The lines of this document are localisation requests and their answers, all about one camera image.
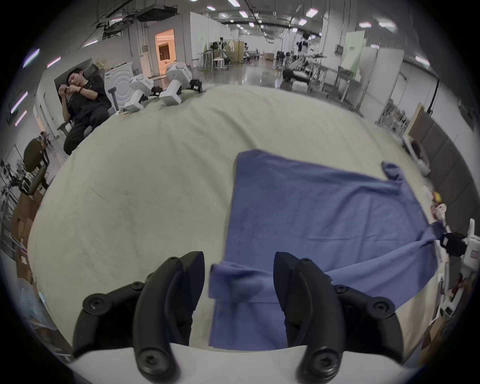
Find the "blue cloth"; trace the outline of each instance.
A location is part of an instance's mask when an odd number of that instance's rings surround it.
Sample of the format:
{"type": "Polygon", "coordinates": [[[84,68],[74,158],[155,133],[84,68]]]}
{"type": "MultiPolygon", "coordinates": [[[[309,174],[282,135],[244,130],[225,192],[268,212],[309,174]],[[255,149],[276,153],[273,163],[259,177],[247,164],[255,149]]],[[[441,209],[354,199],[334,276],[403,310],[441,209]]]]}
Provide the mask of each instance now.
{"type": "Polygon", "coordinates": [[[425,286],[443,230],[428,225],[401,170],[382,167],[388,180],[258,150],[238,155],[225,257],[210,273],[211,346],[287,347],[273,287],[276,252],[310,258],[334,284],[397,308],[425,286]]]}

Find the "table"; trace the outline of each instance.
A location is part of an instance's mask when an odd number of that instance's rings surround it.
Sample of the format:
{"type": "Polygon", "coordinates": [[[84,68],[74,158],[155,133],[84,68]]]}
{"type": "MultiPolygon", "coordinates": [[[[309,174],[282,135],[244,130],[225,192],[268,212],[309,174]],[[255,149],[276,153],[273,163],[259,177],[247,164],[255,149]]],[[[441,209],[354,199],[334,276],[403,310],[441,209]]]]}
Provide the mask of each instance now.
{"type": "Polygon", "coordinates": [[[202,66],[200,68],[210,67],[213,70],[213,52],[201,52],[199,53],[202,59],[202,66]]]}
{"type": "MultiPolygon", "coordinates": [[[[145,281],[167,258],[198,250],[205,284],[190,346],[208,348],[215,303],[208,298],[209,268],[223,258],[242,151],[262,149],[382,180],[381,161],[393,162],[433,221],[416,164],[388,132],[357,114],[258,86],[215,85],[182,99],[173,107],[152,99],[139,112],[110,117],[80,143],[42,200],[28,258],[69,342],[86,296],[145,281]]],[[[434,276],[396,311],[406,354],[432,319],[437,285],[434,276]]]]}

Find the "white partition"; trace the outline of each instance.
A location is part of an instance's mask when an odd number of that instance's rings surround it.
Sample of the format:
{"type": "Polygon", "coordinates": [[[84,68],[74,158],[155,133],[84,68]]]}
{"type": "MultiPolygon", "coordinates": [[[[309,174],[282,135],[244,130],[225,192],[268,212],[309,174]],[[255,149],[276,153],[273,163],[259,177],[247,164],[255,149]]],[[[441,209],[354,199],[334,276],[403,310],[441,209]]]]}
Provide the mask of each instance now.
{"type": "Polygon", "coordinates": [[[360,56],[360,83],[352,82],[347,100],[368,120],[379,119],[395,87],[404,51],[364,47],[360,56]]]}

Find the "doorway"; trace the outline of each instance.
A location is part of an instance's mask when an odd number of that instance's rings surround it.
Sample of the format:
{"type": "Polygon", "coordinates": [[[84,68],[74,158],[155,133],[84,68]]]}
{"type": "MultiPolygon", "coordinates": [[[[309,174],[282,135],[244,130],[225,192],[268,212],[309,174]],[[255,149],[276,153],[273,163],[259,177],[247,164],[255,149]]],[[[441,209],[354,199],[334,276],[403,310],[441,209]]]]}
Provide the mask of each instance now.
{"type": "Polygon", "coordinates": [[[156,58],[160,75],[165,75],[167,66],[177,61],[173,29],[155,35],[156,58]]]}

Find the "cardboard box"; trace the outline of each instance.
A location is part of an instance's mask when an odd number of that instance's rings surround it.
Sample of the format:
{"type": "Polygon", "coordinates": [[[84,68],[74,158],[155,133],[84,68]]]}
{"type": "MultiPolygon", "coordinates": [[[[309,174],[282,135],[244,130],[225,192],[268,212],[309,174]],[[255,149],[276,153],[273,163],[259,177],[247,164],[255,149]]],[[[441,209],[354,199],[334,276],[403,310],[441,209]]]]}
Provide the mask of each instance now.
{"type": "Polygon", "coordinates": [[[30,284],[33,283],[32,271],[30,270],[30,265],[28,264],[28,256],[26,253],[21,250],[17,250],[17,277],[25,279],[30,284]]]}
{"type": "Polygon", "coordinates": [[[14,214],[12,218],[12,236],[15,240],[20,241],[22,239],[24,228],[25,222],[14,214]]]}
{"type": "Polygon", "coordinates": [[[40,206],[40,203],[42,202],[42,199],[43,199],[43,195],[40,193],[39,190],[37,190],[37,191],[33,194],[33,201],[35,202],[35,204],[37,204],[38,206],[40,206]]]}
{"type": "Polygon", "coordinates": [[[21,241],[25,239],[24,231],[27,228],[27,223],[30,220],[28,233],[26,236],[26,241],[28,241],[28,235],[30,234],[30,228],[32,227],[33,220],[35,219],[36,213],[38,211],[38,204],[35,203],[30,196],[22,193],[20,199],[18,199],[18,204],[13,211],[12,219],[12,236],[17,240],[21,241]]]}
{"type": "Polygon", "coordinates": [[[27,222],[25,224],[25,228],[22,234],[22,240],[24,242],[24,247],[28,249],[28,237],[30,236],[30,230],[32,229],[33,221],[30,219],[27,219],[27,222]]]}

